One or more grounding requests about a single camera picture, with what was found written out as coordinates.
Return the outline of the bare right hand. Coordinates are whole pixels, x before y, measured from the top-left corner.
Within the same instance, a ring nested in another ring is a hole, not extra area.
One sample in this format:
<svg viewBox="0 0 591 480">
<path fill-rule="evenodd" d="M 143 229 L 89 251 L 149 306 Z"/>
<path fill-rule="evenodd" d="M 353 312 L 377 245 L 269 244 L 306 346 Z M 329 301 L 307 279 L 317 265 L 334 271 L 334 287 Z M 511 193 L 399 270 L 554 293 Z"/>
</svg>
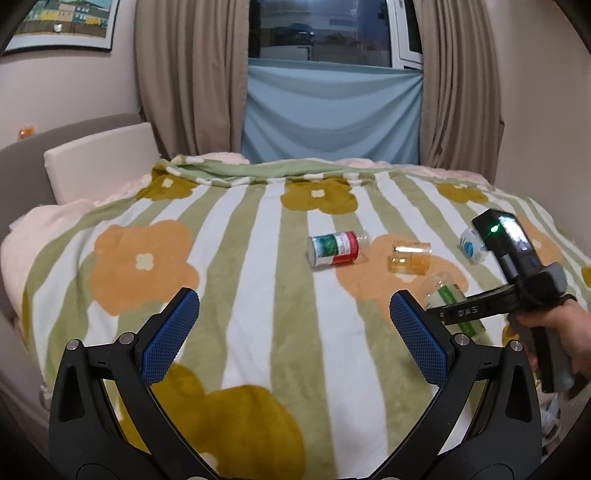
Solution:
<svg viewBox="0 0 591 480">
<path fill-rule="evenodd" d="M 575 300 L 569 299 L 552 310 L 520 312 L 516 319 L 528 328 L 545 327 L 555 330 L 571 359 L 573 373 L 590 379 L 590 313 Z"/>
</svg>

